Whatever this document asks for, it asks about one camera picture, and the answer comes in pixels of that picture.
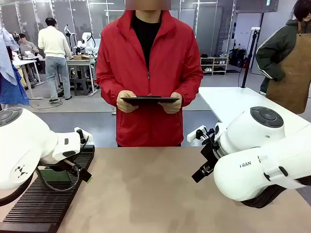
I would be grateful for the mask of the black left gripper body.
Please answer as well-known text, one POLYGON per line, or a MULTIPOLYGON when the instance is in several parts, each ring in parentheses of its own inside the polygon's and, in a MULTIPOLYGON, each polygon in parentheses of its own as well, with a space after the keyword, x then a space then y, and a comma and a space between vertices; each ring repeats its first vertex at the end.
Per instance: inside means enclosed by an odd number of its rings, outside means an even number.
POLYGON ((57 164, 47 164, 47 163, 44 163, 43 161, 40 161, 40 166, 48 167, 56 172, 66 171, 73 176, 78 176, 83 169, 78 164, 67 159, 62 160, 57 164))

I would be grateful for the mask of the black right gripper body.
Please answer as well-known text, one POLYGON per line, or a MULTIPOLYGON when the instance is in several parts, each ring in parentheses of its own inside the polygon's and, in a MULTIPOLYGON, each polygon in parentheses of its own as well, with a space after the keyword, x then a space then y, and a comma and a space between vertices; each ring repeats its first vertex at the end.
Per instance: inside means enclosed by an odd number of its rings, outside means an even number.
POLYGON ((217 149, 219 148, 217 143, 206 142, 205 146, 201 150, 201 154, 205 157, 206 162, 201 166, 202 170, 213 170, 217 161, 217 149))

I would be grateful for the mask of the person's left hand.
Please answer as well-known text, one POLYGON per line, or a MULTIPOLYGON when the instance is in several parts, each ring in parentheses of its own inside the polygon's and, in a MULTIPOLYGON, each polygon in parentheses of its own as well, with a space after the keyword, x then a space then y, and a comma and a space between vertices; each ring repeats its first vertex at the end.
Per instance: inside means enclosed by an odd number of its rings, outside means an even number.
POLYGON ((183 98, 182 95, 180 95, 177 92, 173 92, 171 94, 171 98, 178 98, 178 100, 176 100, 175 102, 164 102, 164 103, 159 102, 158 104, 162 106, 163 110, 167 114, 176 114, 181 109, 183 98))

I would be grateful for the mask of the person's right hand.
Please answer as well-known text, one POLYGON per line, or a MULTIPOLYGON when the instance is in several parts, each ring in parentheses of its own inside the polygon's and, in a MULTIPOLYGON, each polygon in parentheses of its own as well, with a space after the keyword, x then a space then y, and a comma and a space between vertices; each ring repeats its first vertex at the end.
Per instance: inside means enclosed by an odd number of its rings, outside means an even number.
POLYGON ((124 113, 131 113, 138 109, 138 106, 133 106, 122 99, 129 97, 136 97, 136 95, 132 91, 122 90, 117 96, 117 108, 124 113))

